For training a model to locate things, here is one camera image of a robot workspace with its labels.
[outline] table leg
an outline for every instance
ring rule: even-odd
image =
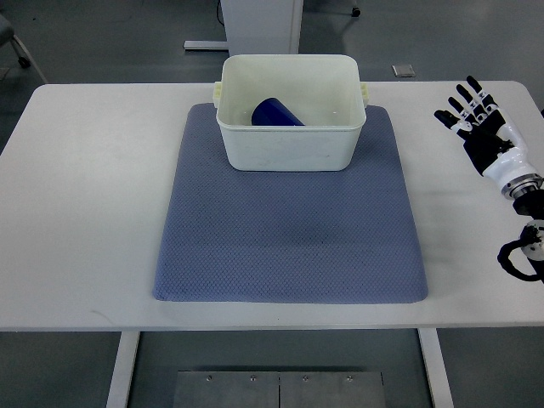
[[[106,408],[126,408],[138,351],[139,331],[123,331],[117,349]]]
[[[453,408],[450,384],[445,372],[439,336],[436,329],[418,329],[428,386],[435,408]]]

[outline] bin handle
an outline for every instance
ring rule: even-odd
[[[213,106],[217,109],[219,107],[219,100],[221,99],[221,89],[223,88],[222,82],[215,82],[213,84]],[[368,87],[366,86],[366,82],[360,83],[360,92],[363,95],[363,105],[365,107],[368,106],[369,101],[369,95],[368,95]]]
[[[370,97],[368,95],[368,87],[366,86],[366,82],[361,82],[360,83],[360,92],[363,95],[363,105],[366,108],[368,106],[368,101],[370,99]]]
[[[223,87],[222,82],[215,82],[213,84],[213,106],[215,106],[215,109],[219,107],[219,100],[221,99],[222,87]]]

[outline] chair wheel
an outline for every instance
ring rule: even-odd
[[[25,57],[19,57],[19,65],[22,68],[28,68],[29,66],[31,66],[31,62]]]

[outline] black cable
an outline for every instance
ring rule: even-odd
[[[219,18],[219,10],[220,9],[221,9],[221,0],[218,0],[218,5],[215,8],[215,16],[218,18],[219,24],[224,27],[224,22],[221,21],[221,19]]]

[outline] robot finger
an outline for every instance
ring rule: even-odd
[[[473,125],[467,121],[462,121],[448,110],[437,110],[434,112],[434,117],[441,121],[444,126],[457,133],[461,139],[467,140],[472,136]]]
[[[476,81],[476,79],[474,79],[473,76],[470,76],[470,75],[467,76],[467,83],[468,85],[472,87],[472,89],[474,89],[474,92],[478,95],[478,97],[482,101],[482,105],[484,106],[485,111],[488,114],[498,109],[499,106],[493,100],[493,97],[482,89],[479,82]]]
[[[476,118],[474,117],[474,115],[470,111],[466,110],[457,99],[449,97],[448,102],[450,102],[450,105],[453,107],[453,109],[455,109],[459,113],[459,115],[461,115],[462,119],[471,123],[476,122]]]
[[[468,92],[462,85],[457,85],[456,87],[457,92],[467,101],[468,105],[470,106],[470,109],[472,110],[474,116],[476,117],[476,121],[478,123],[481,123],[487,118],[487,113],[485,112],[485,108],[479,103],[478,100],[473,98],[473,96]]]

